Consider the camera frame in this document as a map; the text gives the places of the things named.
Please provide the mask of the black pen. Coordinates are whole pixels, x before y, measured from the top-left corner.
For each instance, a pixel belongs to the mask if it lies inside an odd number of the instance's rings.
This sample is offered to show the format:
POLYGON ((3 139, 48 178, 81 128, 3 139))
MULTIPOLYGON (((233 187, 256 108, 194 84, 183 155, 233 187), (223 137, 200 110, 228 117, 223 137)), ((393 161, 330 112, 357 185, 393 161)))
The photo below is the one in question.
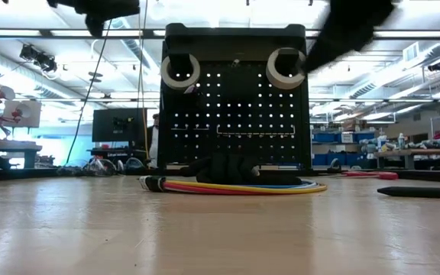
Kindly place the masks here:
POLYGON ((377 191, 388 196, 440 199, 440 188, 437 187, 390 186, 377 191))

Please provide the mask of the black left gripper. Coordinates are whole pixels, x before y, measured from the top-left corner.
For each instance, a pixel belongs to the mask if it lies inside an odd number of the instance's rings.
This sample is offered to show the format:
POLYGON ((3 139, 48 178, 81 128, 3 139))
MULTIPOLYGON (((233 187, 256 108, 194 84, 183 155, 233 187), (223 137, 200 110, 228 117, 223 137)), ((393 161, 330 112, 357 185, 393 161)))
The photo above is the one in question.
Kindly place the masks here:
POLYGON ((105 22, 140 13, 140 0, 73 0, 77 13, 85 14, 85 24, 93 37, 102 37, 105 22))

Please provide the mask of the blue storage bin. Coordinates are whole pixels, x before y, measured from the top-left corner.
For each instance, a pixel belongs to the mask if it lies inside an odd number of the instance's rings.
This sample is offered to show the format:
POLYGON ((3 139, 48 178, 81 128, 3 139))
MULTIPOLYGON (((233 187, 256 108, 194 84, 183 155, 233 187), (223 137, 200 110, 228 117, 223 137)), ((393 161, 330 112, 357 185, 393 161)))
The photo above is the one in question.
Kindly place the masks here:
POLYGON ((312 159, 314 166, 327 166, 330 165, 334 159, 338 159, 341 165, 353 166, 365 157, 364 154, 315 154, 312 159))
POLYGON ((313 141, 318 143, 334 143, 337 140, 337 134, 333 133, 316 133, 313 135, 313 141))
POLYGON ((357 132, 353 134, 353 141, 359 143, 363 140, 371 140, 375 138, 375 133, 373 132, 357 132))

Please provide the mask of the wooden workbench with dark legs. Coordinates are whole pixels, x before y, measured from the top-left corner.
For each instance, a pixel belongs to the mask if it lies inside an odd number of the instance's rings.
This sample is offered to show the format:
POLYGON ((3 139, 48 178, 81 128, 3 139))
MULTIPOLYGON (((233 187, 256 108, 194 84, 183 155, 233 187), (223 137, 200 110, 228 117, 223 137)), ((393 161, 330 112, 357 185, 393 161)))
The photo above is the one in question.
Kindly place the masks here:
MULTIPOLYGON (((33 141, 8 141, 0 139, 0 152, 14 153, 23 152, 24 153, 24 168, 33 169, 35 164, 35 158, 37 152, 42 149, 42 146, 37 145, 33 141)), ((0 169, 10 170, 11 164, 9 160, 4 157, 0 157, 0 169)))

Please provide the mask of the wooden workbench with clutter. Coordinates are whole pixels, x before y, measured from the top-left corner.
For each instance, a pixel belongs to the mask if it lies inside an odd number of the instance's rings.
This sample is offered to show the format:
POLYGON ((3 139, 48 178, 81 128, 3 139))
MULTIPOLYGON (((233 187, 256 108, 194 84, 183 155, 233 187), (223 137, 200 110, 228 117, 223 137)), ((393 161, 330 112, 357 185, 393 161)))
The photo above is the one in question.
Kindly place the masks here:
POLYGON ((377 159, 377 168, 383 169, 385 167, 385 157, 404 157, 404 168, 406 170, 415 169, 415 155, 440 155, 440 149, 405 149, 405 150, 390 150, 384 152, 376 152, 374 156, 377 159))

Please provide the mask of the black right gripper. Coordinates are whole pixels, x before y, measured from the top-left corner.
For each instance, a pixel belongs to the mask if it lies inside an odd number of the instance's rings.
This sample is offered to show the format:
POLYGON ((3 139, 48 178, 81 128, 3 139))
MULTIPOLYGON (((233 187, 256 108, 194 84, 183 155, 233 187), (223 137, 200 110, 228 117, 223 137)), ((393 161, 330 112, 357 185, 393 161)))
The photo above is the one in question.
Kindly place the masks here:
POLYGON ((342 54, 360 50, 374 37, 374 28, 381 26, 395 10, 391 0, 330 0, 325 21, 325 38, 319 38, 306 56, 305 73, 311 73, 342 54))

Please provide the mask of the person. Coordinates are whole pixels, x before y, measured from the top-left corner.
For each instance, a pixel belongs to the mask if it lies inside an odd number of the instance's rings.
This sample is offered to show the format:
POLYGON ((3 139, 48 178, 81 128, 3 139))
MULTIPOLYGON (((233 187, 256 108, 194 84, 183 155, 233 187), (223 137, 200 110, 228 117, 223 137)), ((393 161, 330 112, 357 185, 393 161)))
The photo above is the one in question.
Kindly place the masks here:
POLYGON ((154 114, 153 119, 153 125, 147 129, 147 149, 149 152, 148 166, 151 169, 156 169, 159 143, 159 114, 154 114))

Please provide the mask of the white masking tape roll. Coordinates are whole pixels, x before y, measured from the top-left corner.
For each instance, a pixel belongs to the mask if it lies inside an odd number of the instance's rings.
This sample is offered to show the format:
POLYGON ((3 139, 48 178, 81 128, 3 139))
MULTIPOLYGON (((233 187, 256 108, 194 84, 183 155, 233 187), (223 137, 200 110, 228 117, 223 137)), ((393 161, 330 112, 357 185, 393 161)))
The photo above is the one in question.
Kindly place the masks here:
POLYGON ((160 74, 169 88, 187 89, 199 81, 201 66, 192 54, 172 53, 163 59, 160 74))
POLYGON ((300 50, 292 47, 278 48, 273 51, 268 57, 266 64, 266 77, 269 82, 278 89, 295 89, 296 87, 300 86, 301 83, 306 79, 306 74, 301 68, 305 60, 305 54, 300 50), (294 76, 284 76, 276 68, 277 58, 280 57, 283 53, 288 53, 289 55, 293 53, 295 56, 294 67, 296 69, 296 74, 294 76))

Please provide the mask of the white board with red print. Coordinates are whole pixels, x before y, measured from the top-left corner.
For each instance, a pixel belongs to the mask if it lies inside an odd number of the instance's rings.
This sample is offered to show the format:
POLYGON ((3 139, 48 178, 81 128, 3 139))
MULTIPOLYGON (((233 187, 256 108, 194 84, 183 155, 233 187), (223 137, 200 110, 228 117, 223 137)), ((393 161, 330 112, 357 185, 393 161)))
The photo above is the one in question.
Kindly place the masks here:
POLYGON ((36 101, 7 101, 3 117, 4 126, 15 128, 38 128, 42 104, 36 101))

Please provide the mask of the black work glove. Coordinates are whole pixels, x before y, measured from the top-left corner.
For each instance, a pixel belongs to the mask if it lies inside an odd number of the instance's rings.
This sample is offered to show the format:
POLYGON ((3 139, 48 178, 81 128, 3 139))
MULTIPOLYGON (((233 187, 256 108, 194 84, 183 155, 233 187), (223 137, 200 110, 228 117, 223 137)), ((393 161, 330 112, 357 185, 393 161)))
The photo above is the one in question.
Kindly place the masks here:
POLYGON ((180 169, 180 175, 194 176, 199 183, 242 185, 260 176, 257 159, 241 154, 214 153, 180 169))
POLYGON ((260 174, 253 178, 253 182, 262 186, 298 186, 303 182, 297 176, 260 174))

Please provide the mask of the black aluminium table frame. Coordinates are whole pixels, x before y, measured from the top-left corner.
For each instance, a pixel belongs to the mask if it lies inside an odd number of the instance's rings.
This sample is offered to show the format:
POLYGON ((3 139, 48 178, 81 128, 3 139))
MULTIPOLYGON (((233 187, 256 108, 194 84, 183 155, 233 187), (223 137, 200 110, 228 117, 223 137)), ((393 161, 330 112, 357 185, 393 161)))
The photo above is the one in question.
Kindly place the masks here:
MULTIPOLYGON (((397 173, 400 179, 423 180, 440 182, 440 170, 383 170, 383 172, 397 173)), ((314 177, 327 176, 326 170, 262 170, 270 176, 300 176, 314 177)), ((128 173, 128 176, 180 176, 179 170, 142 170, 128 173)), ((21 169, 21 170, 0 170, 0 180, 21 180, 31 178, 57 177, 57 169, 21 169)))

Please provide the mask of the black monitor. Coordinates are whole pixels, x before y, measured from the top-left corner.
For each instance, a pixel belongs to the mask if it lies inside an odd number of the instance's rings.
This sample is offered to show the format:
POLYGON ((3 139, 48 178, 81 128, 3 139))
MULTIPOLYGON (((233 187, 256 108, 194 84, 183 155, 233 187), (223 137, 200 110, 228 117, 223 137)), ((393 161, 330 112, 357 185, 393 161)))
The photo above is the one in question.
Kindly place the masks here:
POLYGON ((92 121, 93 142, 144 142, 144 114, 141 108, 95 110, 92 121))

